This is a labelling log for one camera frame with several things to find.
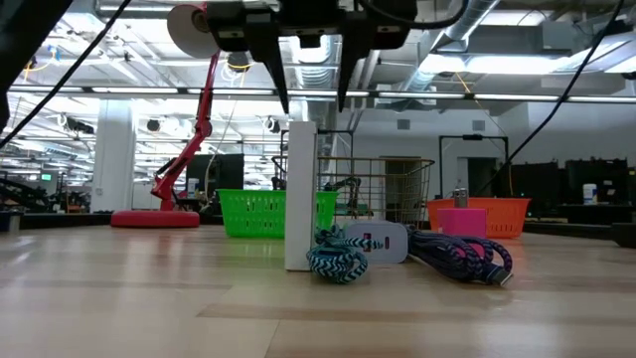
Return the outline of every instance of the pink block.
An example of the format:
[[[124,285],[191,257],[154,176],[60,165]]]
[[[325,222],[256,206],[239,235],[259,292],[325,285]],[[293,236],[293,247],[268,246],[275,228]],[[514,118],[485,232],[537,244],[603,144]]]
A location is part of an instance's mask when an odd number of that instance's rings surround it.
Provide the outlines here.
[[[438,209],[439,232],[486,239],[486,209]]]

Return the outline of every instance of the navy rope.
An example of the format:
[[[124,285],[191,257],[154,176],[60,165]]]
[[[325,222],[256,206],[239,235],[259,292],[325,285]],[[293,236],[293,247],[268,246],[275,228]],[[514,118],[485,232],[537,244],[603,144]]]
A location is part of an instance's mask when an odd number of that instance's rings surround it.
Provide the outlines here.
[[[335,283],[349,283],[365,273],[367,258],[353,248],[381,249],[377,241],[344,237],[337,225],[329,230],[316,230],[317,247],[307,253],[309,268]]]
[[[484,256],[471,245],[481,247]],[[502,245],[486,239],[423,233],[409,228],[408,252],[441,274],[459,281],[503,285],[512,276],[510,253]],[[495,253],[502,258],[502,266],[493,263]]]

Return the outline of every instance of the green basket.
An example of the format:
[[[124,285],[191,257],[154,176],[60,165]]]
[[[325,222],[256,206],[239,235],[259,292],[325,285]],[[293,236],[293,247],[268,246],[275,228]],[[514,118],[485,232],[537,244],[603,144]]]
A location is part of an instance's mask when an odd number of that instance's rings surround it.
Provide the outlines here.
[[[219,189],[226,234],[233,238],[285,237],[285,192]],[[316,193],[316,226],[329,229],[338,192]]]

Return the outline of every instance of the orange basket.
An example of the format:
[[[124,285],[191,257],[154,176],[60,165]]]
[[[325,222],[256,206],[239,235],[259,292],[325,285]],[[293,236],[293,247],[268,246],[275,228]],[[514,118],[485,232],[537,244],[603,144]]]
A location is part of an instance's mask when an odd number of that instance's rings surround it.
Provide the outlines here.
[[[524,230],[530,199],[468,198],[468,207],[486,209],[486,236],[489,239],[515,239]],[[430,229],[437,232],[437,209],[452,208],[454,199],[428,202]]]

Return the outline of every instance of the wooden floor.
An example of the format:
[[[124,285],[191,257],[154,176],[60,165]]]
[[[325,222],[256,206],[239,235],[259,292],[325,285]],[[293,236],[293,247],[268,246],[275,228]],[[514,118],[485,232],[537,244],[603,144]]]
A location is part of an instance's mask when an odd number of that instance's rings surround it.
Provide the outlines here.
[[[0,357],[636,356],[636,251],[525,235],[507,289],[410,263],[352,285],[222,228],[0,237]]]

